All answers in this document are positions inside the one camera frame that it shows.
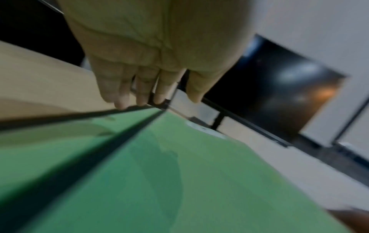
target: monitor screen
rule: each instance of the monitor screen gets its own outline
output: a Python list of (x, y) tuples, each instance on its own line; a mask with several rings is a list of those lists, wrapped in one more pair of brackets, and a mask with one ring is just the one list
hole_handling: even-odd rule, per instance
[(343, 78), (316, 61), (256, 35), (205, 99), (292, 142), (336, 94)]

